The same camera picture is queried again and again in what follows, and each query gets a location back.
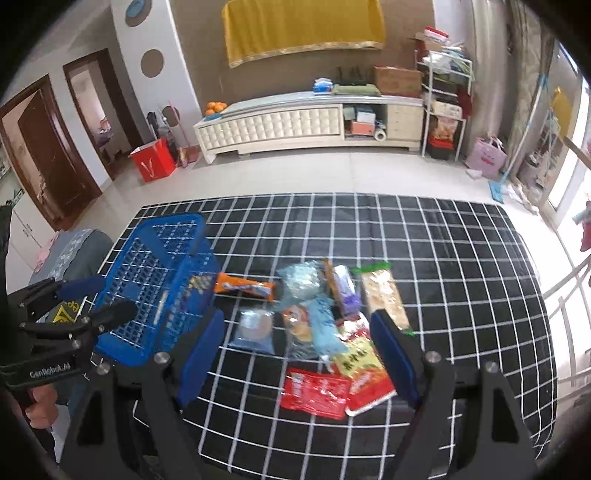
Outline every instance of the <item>cardboard box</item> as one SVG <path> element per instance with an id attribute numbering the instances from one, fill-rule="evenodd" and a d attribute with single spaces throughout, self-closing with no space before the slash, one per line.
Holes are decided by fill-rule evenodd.
<path id="1" fill-rule="evenodd" d="M 366 124 L 363 122 L 351 122 L 351 133 L 353 135 L 367 135 L 371 137 L 374 134 L 374 129 L 374 124 Z"/>
<path id="2" fill-rule="evenodd" d="M 415 98 L 421 96 L 423 74 L 418 70 L 407 70 L 398 67 L 374 67 L 374 71 L 375 84 L 383 95 Z"/>
<path id="3" fill-rule="evenodd" d="M 425 36 L 424 33 L 417 33 L 414 36 L 415 41 L 415 48 L 417 49 L 417 60 L 421 61 L 421 59 L 428 55 L 429 50 L 433 51 L 443 51 L 442 44 L 434 41 L 432 38 Z"/>
<path id="4" fill-rule="evenodd" d="M 462 107 L 452 103 L 440 102 L 438 100 L 431 101 L 431 111 L 435 115 L 448 116 L 455 120 L 462 119 Z"/>

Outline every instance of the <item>curtain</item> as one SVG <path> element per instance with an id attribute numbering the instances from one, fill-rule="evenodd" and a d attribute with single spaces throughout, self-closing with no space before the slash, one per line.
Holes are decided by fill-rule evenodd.
<path id="1" fill-rule="evenodd" d="M 230 68 L 310 50 L 383 48 L 379 0 L 230 0 L 222 9 Z"/>
<path id="2" fill-rule="evenodd" d="M 545 29 L 529 7 L 521 0 L 509 0 L 513 14 L 515 52 L 517 55 L 517 108 L 507 143 L 507 161 L 517 152 L 522 138 L 527 135 L 530 113 L 536 107 L 535 97 L 540 76 L 547 77 L 554 50 L 554 37 Z"/>

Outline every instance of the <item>door frame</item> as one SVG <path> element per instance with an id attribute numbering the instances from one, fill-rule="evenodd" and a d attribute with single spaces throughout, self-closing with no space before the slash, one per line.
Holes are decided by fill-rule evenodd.
<path id="1" fill-rule="evenodd" d="M 99 50 L 93 53 L 89 53 L 79 59 L 71 61 L 63 66 L 64 75 L 66 76 L 66 83 L 68 84 L 68 90 L 70 91 L 70 95 L 72 96 L 72 100 L 74 101 L 74 105 L 76 106 L 76 110 L 78 111 L 78 115 L 80 116 L 80 120 L 82 121 L 82 125 L 84 125 L 84 130 L 86 130 L 86 134 L 94 147 L 96 154 L 100 158 L 100 162 L 105 167 L 105 170 L 109 174 L 112 180 L 115 179 L 115 175 L 111 173 L 108 169 L 107 164 L 105 163 L 103 157 L 100 154 L 100 149 L 95 141 L 94 135 L 90 131 L 88 124 L 86 123 L 86 119 L 82 114 L 82 109 L 80 108 L 80 104 L 78 103 L 78 98 L 76 98 L 76 92 L 74 92 L 74 87 L 72 86 L 72 80 L 70 78 L 70 73 L 77 68 L 92 63 L 93 61 L 97 61 L 99 65 L 99 70 L 103 76 L 103 80 L 105 81 L 105 86 L 107 89 L 107 93 L 111 98 L 111 102 L 113 103 L 113 107 L 115 108 L 115 112 L 117 113 L 117 118 L 119 119 L 119 123 L 121 123 L 121 127 L 131 145 L 132 150 L 140 145 L 144 144 L 141 135 L 139 134 L 139 130 L 135 125 L 134 118 L 129 111 L 129 107 L 125 102 L 125 97 L 123 96 L 123 92 L 121 91 L 121 87 L 119 86 L 119 80 L 117 79 L 117 75 L 115 73 L 115 69 L 113 68 L 113 62 L 111 61 L 111 56 L 109 55 L 109 49 L 104 48 L 103 50 Z"/>
<path id="2" fill-rule="evenodd" d="M 74 166 L 74 169 L 80 176 L 80 181 L 84 183 L 86 187 L 90 190 L 93 199 L 100 197 L 102 195 L 102 191 L 96 184 L 94 178 L 88 170 L 88 167 L 82 160 L 80 154 L 78 153 L 78 150 L 76 149 L 76 146 L 74 145 L 72 137 L 70 136 L 70 132 L 67 129 L 66 123 L 64 122 L 59 107 L 57 106 L 56 97 L 53 93 L 53 88 L 51 87 L 49 75 L 45 75 L 36 82 L 33 82 L 32 84 L 24 88 L 22 91 L 18 92 L 4 105 L 0 106 L 0 137 L 2 138 L 2 142 L 6 147 L 6 152 L 12 164 L 12 168 L 14 168 L 14 171 L 17 174 L 17 177 L 21 185 L 29 194 L 29 196 L 31 197 L 31 199 L 33 200 L 41 214 L 45 217 L 45 220 L 47 220 L 47 222 L 51 225 L 51 227 L 54 230 L 58 231 L 62 228 L 67 229 L 71 227 L 73 220 L 75 219 L 64 218 L 61 221 L 56 222 L 50 215 L 48 215 L 41 202 L 37 199 L 37 195 L 35 193 L 35 190 L 33 189 L 33 186 L 30 184 L 26 175 L 24 174 L 21 165 L 17 160 L 17 156 L 12 150 L 12 144 L 10 143 L 6 131 L 4 130 L 4 124 L 2 123 L 2 119 L 6 116 L 8 112 L 10 112 L 19 103 L 21 103 L 23 100 L 25 100 L 38 90 L 41 90 L 43 94 L 43 99 L 45 107 L 47 109 L 49 120 L 56 132 L 57 139 L 61 144 L 62 148 L 64 149 L 66 156 Z"/>

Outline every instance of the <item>white cabinet drawer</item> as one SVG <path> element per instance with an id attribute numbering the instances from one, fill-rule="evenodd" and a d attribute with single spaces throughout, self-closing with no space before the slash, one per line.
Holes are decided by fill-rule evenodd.
<path id="1" fill-rule="evenodd" d="M 388 105 L 387 138 L 390 140 L 421 140 L 423 108 Z"/>
<path id="2" fill-rule="evenodd" d="M 340 135 L 338 107 L 261 113 L 199 128 L 205 150 L 276 138 Z"/>

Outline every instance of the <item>circular wall decoration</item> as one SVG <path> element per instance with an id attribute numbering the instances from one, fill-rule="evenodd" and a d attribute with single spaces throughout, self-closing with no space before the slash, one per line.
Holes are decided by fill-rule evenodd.
<path id="1" fill-rule="evenodd" d="M 162 52 L 152 48 L 142 56 L 141 69 L 142 73 L 148 78 L 154 78 L 158 75 L 164 67 L 164 57 Z"/>
<path id="2" fill-rule="evenodd" d="M 137 27 L 152 10 L 152 0 L 132 0 L 125 11 L 125 23 L 129 27 Z"/>
<path id="3" fill-rule="evenodd" d="M 176 127 L 178 125 L 178 119 L 180 119 L 181 116 L 178 114 L 178 110 L 175 107 L 170 105 L 165 106 L 162 109 L 162 114 L 164 115 L 169 126 Z"/>

